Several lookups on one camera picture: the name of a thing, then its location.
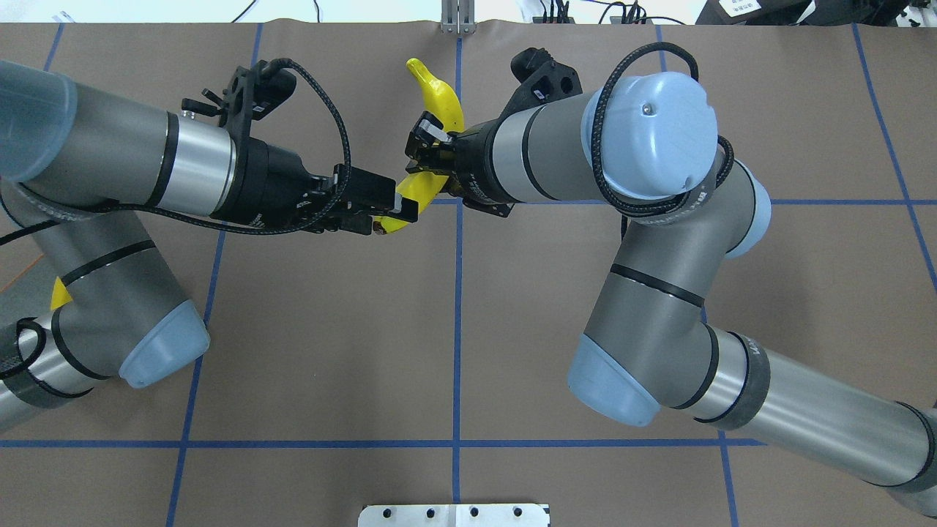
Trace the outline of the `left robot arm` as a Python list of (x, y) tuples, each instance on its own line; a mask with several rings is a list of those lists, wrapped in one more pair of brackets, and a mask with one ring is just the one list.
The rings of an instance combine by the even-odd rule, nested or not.
[[(298, 77), (334, 117), (343, 161), (330, 176), (250, 134)], [(248, 236), (414, 223), (395, 181), (351, 166), (330, 97), (288, 58), (239, 67), (221, 97), (182, 114), (2, 63), (2, 206), (50, 259), (71, 300), (2, 328), (2, 430), (120, 377), (151, 386), (210, 345), (196, 304), (138, 219), (160, 214)]]

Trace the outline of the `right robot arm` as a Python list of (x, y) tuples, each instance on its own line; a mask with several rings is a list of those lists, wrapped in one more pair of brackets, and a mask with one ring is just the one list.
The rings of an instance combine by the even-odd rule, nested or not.
[(598, 413), (646, 426), (663, 407), (847, 471), (935, 516), (935, 411), (848, 386), (702, 319), (725, 259), (771, 219), (752, 171), (717, 143), (703, 87), (665, 71), (583, 93), (536, 74), (518, 109), (456, 132), (422, 114), (411, 171), (471, 201), (605, 201), (629, 220), (568, 374)]

